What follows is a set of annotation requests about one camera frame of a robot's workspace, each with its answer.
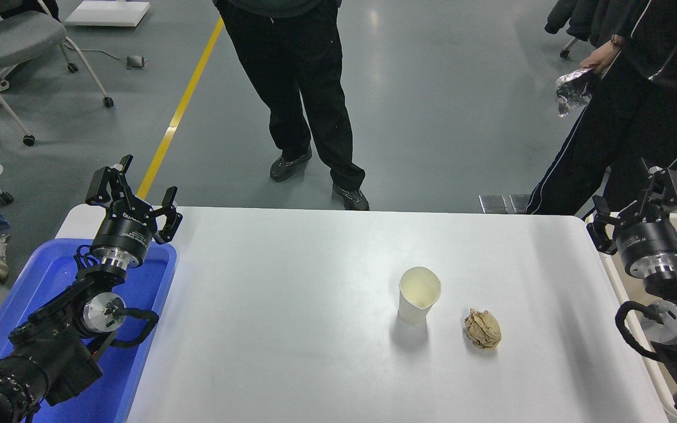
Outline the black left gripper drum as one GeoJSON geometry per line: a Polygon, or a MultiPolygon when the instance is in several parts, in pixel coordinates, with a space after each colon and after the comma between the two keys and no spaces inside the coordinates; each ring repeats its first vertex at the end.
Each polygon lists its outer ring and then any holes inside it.
{"type": "Polygon", "coordinates": [[[126,209],[120,206],[115,210],[110,206],[103,206],[105,217],[99,226],[94,241],[91,244],[91,253],[96,257],[108,256],[106,251],[118,249],[134,261],[143,261],[147,256],[153,230],[148,226],[146,214],[152,210],[150,204],[135,204],[126,209]]]}

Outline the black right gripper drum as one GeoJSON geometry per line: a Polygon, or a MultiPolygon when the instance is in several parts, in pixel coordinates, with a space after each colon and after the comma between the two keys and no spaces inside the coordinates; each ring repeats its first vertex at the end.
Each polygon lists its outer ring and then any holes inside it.
{"type": "Polygon", "coordinates": [[[626,273],[655,273],[655,267],[677,271],[677,231],[669,220],[618,228],[615,246],[626,273]]]}

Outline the person's right hand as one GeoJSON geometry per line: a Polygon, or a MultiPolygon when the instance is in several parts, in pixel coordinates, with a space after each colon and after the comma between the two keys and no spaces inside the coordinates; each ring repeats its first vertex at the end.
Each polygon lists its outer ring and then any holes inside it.
{"type": "Polygon", "coordinates": [[[620,51],[620,46],[614,45],[612,41],[607,41],[581,61],[579,67],[580,69],[591,69],[597,75],[602,74],[613,63],[620,51]]]}

